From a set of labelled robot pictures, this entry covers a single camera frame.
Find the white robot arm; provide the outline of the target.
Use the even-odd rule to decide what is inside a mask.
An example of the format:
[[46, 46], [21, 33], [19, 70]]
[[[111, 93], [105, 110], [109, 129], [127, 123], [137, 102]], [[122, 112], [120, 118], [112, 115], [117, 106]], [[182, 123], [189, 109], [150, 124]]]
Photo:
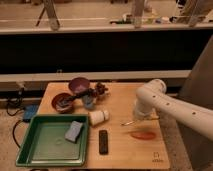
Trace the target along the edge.
[[145, 120], [156, 109], [213, 141], [213, 110], [172, 98], [165, 94], [166, 89], [165, 82], [160, 79], [140, 86], [136, 90], [133, 116]]

